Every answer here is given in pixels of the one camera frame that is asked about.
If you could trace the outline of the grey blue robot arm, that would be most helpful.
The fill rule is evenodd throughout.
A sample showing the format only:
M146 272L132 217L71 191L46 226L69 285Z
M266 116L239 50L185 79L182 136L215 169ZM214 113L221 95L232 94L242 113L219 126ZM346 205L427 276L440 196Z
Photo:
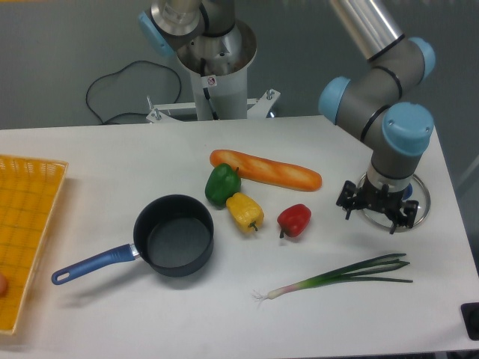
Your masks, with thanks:
M403 95L429 76L436 56L429 43L406 37L380 1L333 1L332 8L370 65L357 82L332 79L318 101L322 115L372 150L358 184L345 182L337 204L388 230L410 229L427 215L412 199L415 170L434 122ZM233 1L154 1L138 15L151 46L176 55L188 70L199 120L264 117L264 101L247 105L247 69L257 52L252 30Z

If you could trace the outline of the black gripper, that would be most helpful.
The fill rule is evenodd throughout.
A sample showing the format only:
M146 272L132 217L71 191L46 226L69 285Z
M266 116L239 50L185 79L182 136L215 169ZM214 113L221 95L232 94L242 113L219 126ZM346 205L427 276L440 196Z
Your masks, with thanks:
M389 233L395 233L398 227L411 229L414 227L419 202L407 200L405 194L409 185L403 188L389 183L372 182L368 175L364 176L362 185L358 189L355 183L347 180L340 190L336 205L345 211L345 219L349 220L351 213L360 209L369 209L382 214L388 213L391 221Z

